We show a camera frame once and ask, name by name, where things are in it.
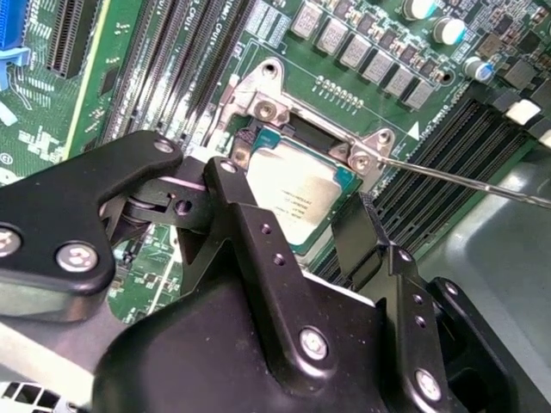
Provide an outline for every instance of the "black plastic bracket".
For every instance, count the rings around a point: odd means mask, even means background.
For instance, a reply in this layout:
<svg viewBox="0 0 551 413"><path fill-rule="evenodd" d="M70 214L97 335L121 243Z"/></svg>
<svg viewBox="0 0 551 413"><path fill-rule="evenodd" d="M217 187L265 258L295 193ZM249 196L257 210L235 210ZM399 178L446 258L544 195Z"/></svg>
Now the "black plastic bracket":
<svg viewBox="0 0 551 413"><path fill-rule="evenodd" d="M244 171L224 158L211 159L204 177L214 222L196 256L186 253L186 244L196 238L181 233L183 293L201 287L216 260L230 265L234 257L271 372L292 392L319 391L337 370L334 342L276 216L257 206ZM323 337L328 349L323 359L313 359L301 347L305 329Z"/></svg>
<svg viewBox="0 0 551 413"><path fill-rule="evenodd" d="M115 276L102 205L171 175L181 162L170 141L138 132L0 189L0 228L21 239L0 258L0 315L74 321L93 314ZM62 269L56 255L71 243L95 251L97 264L83 272Z"/></svg>

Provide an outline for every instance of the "hole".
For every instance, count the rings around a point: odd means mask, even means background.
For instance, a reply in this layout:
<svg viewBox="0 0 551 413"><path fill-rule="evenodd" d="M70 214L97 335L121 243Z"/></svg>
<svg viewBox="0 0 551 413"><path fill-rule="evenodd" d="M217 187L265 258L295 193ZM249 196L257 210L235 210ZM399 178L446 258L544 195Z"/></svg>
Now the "hole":
<svg viewBox="0 0 551 413"><path fill-rule="evenodd" d="M24 385L15 400L19 403L34 404L40 394L40 388L33 385Z"/></svg>
<svg viewBox="0 0 551 413"><path fill-rule="evenodd" d="M277 69L274 65L272 65L271 63L268 63L267 65L264 66L263 73L265 76L274 78L276 77Z"/></svg>
<svg viewBox="0 0 551 413"><path fill-rule="evenodd" d="M179 200L174 205L174 211L176 212L176 215L178 217L185 217L189 213L189 211L191 211L192 207L193 204L188 200Z"/></svg>
<svg viewBox="0 0 551 413"><path fill-rule="evenodd" d="M268 224L262 225L262 228L260 229L260 231L262 231L262 234L266 234L266 235L269 235L272 233L272 229Z"/></svg>
<svg viewBox="0 0 551 413"><path fill-rule="evenodd" d="M285 258L281 254L274 255L274 264L279 265L280 267L285 265Z"/></svg>
<svg viewBox="0 0 551 413"><path fill-rule="evenodd" d="M47 409L53 409L58 403L58 401L59 401L59 396L57 394L54 394L48 390L44 390L44 392L42 393L42 396L40 396L38 405L40 407L45 407Z"/></svg>
<svg viewBox="0 0 551 413"><path fill-rule="evenodd" d="M420 316L416 316L415 317L415 322L417 323L417 325L419 327L421 327L422 329L426 328L427 326L427 323L424 321L424 318L420 317Z"/></svg>
<svg viewBox="0 0 551 413"><path fill-rule="evenodd" d="M451 84L454 81L454 74L453 73L444 73L442 76L441 84Z"/></svg>

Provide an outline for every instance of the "screw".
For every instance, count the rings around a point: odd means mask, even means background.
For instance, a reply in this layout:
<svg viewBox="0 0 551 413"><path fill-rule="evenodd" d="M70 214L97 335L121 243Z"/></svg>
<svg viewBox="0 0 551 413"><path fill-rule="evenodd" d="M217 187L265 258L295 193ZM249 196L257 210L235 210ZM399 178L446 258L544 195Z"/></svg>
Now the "screw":
<svg viewBox="0 0 551 413"><path fill-rule="evenodd" d="M21 247L21 237L8 228L0 227L0 258L10 256Z"/></svg>
<svg viewBox="0 0 551 413"><path fill-rule="evenodd" d="M223 170L231 174L235 174L238 171L238 169L233 165L233 163L230 163L227 161L222 161L220 163L220 166L222 167Z"/></svg>
<svg viewBox="0 0 551 413"><path fill-rule="evenodd" d="M364 175L368 172L369 165L371 164L371 159L369 155L365 152L358 152L350 160L350 166L358 174Z"/></svg>
<svg viewBox="0 0 551 413"><path fill-rule="evenodd" d="M174 151L174 148L168 142L164 142L163 140L156 140L154 145L158 151L164 153L172 153Z"/></svg>
<svg viewBox="0 0 551 413"><path fill-rule="evenodd" d="M399 253L399 256L401 256L404 260L408 262L412 260L412 257L404 250L398 250L398 253Z"/></svg>
<svg viewBox="0 0 551 413"><path fill-rule="evenodd" d="M436 382L435 378L432 377L432 374L426 370L417 370L415 372L415 379L417 380L419 388L429 400L437 402L442 398L440 386Z"/></svg>
<svg viewBox="0 0 551 413"><path fill-rule="evenodd" d="M58 251L58 265L70 273L85 273L93 269L98 262L97 253L83 243L69 243Z"/></svg>
<svg viewBox="0 0 551 413"><path fill-rule="evenodd" d="M457 287L454 286L451 282L446 282L446 289L450 294L459 295L459 291L457 291Z"/></svg>
<svg viewBox="0 0 551 413"><path fill-rule="evenodd" d="M323 360L327 357L327 343L324 337L312 329L304 329L300 332L300 345L308 357L312 360Z"/></svg>

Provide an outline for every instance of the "electronic component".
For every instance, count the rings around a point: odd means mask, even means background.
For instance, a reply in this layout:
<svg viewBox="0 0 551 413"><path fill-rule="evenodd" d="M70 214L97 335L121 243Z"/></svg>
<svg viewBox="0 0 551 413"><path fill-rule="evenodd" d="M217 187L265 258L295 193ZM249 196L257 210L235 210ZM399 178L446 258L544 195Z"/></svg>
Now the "electronic component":
<svg viewBox="0 0 551 413"><path fill-rule="evenodd" d="M466 32L467 26L464 21L446 16L436 21L432 36L438 43L453 46L461 43Z"/></svg>
<svg viewBox="0 0 551 413"><path fill-rule="evenodd" d="M337 161L268 127L252 148L247 180L258 205L275 213L299 254L310 249L335 206L360 185Z"/></svg>
<svg viewBox="0 0 551 413"><path fill-rule="evenodd" d="M490 58L491 56L499 52L502 46L503 46L503 43L501 42L499 37L493 33L489 33L480 42L480 45L478 47L478 52L485 58Z"/></svg>
<svg viewBox="0 0 551 413"><path fill-rule="evenodd" d="M370 47L369 42L360 34L353 34L350 36L348 45L344 48L340 62L351 69L356 69L368 54Z"/></svg>
<svg viewBox="0 0 551 413"><path fill-rule="evenodd" d="M477 82L485 83L493 77L493 66L480 58L472 57L465 61L463 73Z"/></svg>
<svg viewBox="0 0 551 413"><path fill-rule="evenodd" d="M533 31L529 31L519 42L518 50L521 52L530 54L533 53L537 47L542 43L542 39Z"/></svg>
<svg viewBox="0 0 551 413"><path fill-rule="evenodd" d="M327 19L327 23L319 36L318 49L330 55L335 54L343 43L347 33L348 28L346 25L330 17Z"/></svg>
<svg viewBox="0 0 551 413"><path fill-rule="evenodd" d="M410 108L419 110L423 107L425 102L427 102L432 92L434 92L434 88L424 80L420 80L419 83L404 96L402 102Z"/></svg>
<svg viewBox="0 0 551 413"><path fill-rule="evenodd" d="M60 2L46 67L70 79L80 72L99 0Z"/></svg>
<svg viewBox="0 0 551 413"><path fill-rule="evenodd" d="M384 90L400 98L413 80L413 74L402 65L396 65Z"/></svg>
<svg viewBox="0 0 551 413"><path fill-rule="evenodd" d="M106 93L113 90L115 83L117 81L117 76L119 74L120 66L112 67L105 73L102 80L102 87L100 88L100 96L105 95Z"/></svg>
<svg viewBox="0 0 551 413"><path fill-rule="evenodd" d="M6 51L0 51L0 91L9 88L8 65L23 67L30 60L28 47L14 47Z"/></svg>
<svg viewBox="0 0 551 413"><path fill-rule="evenodd" d="M438 67L438 63L433 59L427 59L424 65L421 67L419 73L425 77L430 77L432 72Z"/></svg>
<svg viewBox="0 0 551 413"><path fill-rule="evenodd" d="M371 53L369 64L363 71L362 76L375 84L379 84L392 64L393 60L386 53L374 51Z"/></svg>
<svg viewBox="0 0 551 413"><path fill-rule="evenodd" d="M23 43L28 0L0 0L0 51Z"/></svg>
<svg viewBox="0 0 551 413"><path fill-rule="evenodd" d="M358 26L357 26L358 32L366 36L369 36L369 30L375 24L375 22L377 22L377 19L375 18L374 15L365 13L362 16L362 19L360 20L360 22L358 23Z"/></svg>
<svg viewBox="0 0 551 413"><path fill-rule="evenodd" d="M530 91L525 91L524 96L534 101L544 111L551 109L551 79L536 78L533 83L535 87Z"/></svg>
<svg viewBox="0 0 551 413"><path fill-rule="evenodd" d="M493 28L493 32L497 34L498 36L501 36L505 34L507 30L511 27L513 24L513 19L510 15L504 15L499 23Z"/></svg>
<svg viewBox="0 0 551 413"><path fill-rule="evenodd" d="M340 0L333 10L333 14L339 19L346 20L353 5L354 2L352 0Z"/></svg>
<svg viewBox="0 0 551 413"><path fill-rule="evenodd" d="M419 50L415 46L407 45L406 49L400 54L399 59L409 65L415 56L417 56L417 53L419 53Z"/></svg>
<svg viewBox="0 0 551 413"><path fill-rule="evenodd" d="M379 46L385 50L389 50L390 46L398 38L398 34L389 28L379 40Z"/></svg>
<svg viewBox="0 0 551 413"><path fill-rule="evenodd" d="M320 8L310 2L305 2L294 19L291 30L303 39L310 39L322 15L323 11Z"/></svg>
<svg viewBox="0 0 551 413"><path fill-rule="evenodd" d="M508 58L504 68L500 69L498 74L513 88L522 90L526 89L532 79L536 77L536 70L530 63L521 59Z"/></svg>
<svg viewBox="0 0 551 413"><path fill-rule="evenodd" d="M402 11L407 20L428 19L435 10L434 0L404 0L402 3Z"/></svg>

